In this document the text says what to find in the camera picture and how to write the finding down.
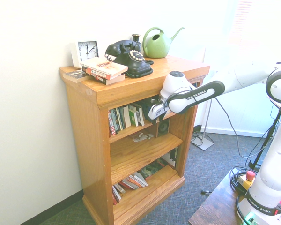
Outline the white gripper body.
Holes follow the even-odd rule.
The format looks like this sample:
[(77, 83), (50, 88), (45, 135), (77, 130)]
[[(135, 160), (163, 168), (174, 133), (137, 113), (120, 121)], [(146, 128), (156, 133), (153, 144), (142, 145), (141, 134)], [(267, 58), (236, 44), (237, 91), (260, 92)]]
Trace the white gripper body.
[(156, 120), (158, 117), (164, 115), (166, 113), (165, 108), (164, 108), (164, 104), (160, 103), (160, 104), (154, 104), (148, 113), (149, 118), (154, 121)]

